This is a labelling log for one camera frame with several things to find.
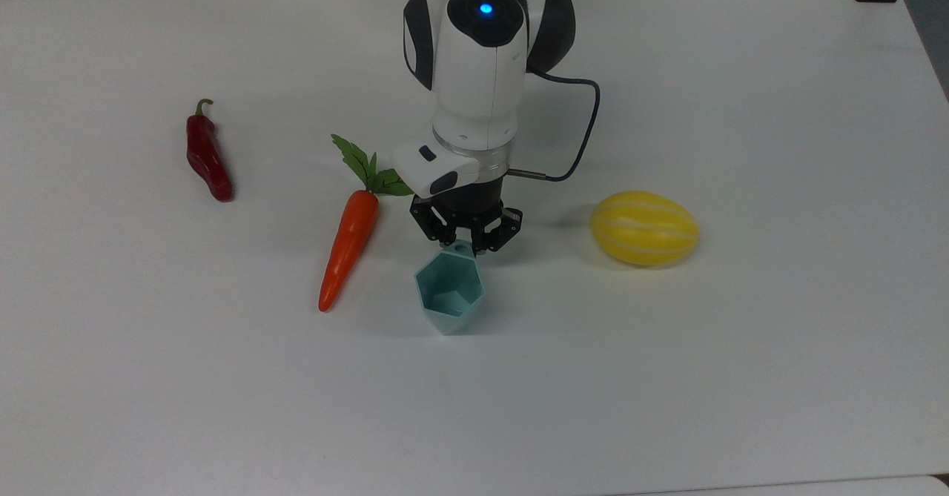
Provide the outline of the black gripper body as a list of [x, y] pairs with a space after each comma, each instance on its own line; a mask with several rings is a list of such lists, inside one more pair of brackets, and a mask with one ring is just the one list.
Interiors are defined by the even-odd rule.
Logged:
[[431, 205], [447, 222], [494, 222], [501, 217], [504, 176], [442, 192]]

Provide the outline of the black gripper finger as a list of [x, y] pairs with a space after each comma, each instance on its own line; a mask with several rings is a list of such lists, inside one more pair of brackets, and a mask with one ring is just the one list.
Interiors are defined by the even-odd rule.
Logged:
[[431, 198], [413, 196], [410, 205], [410, 214], [414, 221], [423, 230], [424, 236], [432, 242], [439, 242], [441, 246], [453, 245], [455, 242], [455, 226], [444, 222], [438, 216]]
[[472, 216], [472, 250], [475, 254], [500, 250], [522, 226], [524, 213], [516, 208], [491, 208]]

